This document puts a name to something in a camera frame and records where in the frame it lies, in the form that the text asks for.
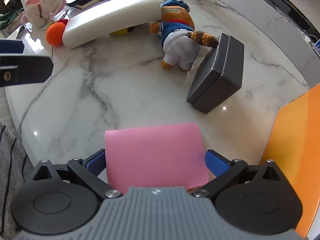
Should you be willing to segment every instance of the orange crochet ball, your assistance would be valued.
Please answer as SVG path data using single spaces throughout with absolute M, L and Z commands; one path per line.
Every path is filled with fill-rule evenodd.
M 51 24 L 45 33 L 47 42 L 52 46 L 58 46 L 62 44 L 62 35 L 65 28 L 66 25 L 62 22 Z

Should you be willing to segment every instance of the blue gripper pad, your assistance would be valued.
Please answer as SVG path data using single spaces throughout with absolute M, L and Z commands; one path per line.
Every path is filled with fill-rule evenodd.
M 230 168 L 230 163 L 231 161 L 214 150 L 208 150 L 205 153 L 205 165 L 216 177 L 227 171 Z
M 20 40 L 5 40 L 0 39 L 0 53 L 11 54 L 19 53 L 22 54 L 24 50 L 24 45 Z
M 96 156 L 92 160 L 87 162 L 85 168 L 94 175 L 98 176 L 106 167 L 105 153 L 106 152 L 104 149 L 96 152 Z

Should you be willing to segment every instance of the plush toy's arm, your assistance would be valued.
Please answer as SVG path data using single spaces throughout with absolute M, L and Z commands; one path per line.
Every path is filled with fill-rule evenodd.
M 200 45 L 211 48 L 216 48 L 219 44 L 219 41 L 214 36 L 200 31 L 190 32 L 188 33 L 188 37 Z
M 150 25 L 150 33 L 151 34 L 156 34 L 160 31 L 160 23 L 159 22 L 153 22 Z

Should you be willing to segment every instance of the plush tail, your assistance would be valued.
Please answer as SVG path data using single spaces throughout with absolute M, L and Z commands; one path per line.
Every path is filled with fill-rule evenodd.
M 196 31 L 188 33 L 187 36 L 190 39 L 196 41 L 198 44 L 206 47 L 211 47 L 215 49 L 219 44 L 219 41 L 214 36 L 208 33 Z

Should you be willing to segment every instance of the plush toy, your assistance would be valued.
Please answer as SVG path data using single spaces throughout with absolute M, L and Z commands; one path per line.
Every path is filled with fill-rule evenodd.
M 188 71 L 197 58 L 200 45 L 216 48 L 218 40 L 208 34 L 195 31 L 195 24 L 189 14 L 189 6 L 184 1 L 169 0 L 161 7 L 162 19 L 150 25 L 150 32 L 161 32 L 164 58 L 161 66 L 170 69 L 177 62 Z
M 41 28 L 61 12 L 65 5 L 66 0 L 26 0 L 21 23 L 30 22 L 33 28 Z
M 48 27 L 45 32 L 45 38 L 50 45 L 58 46 L 62 44 L 62 35 L 67 23 L 67 19 L 58 20 L 56 23 L 53 23 Z

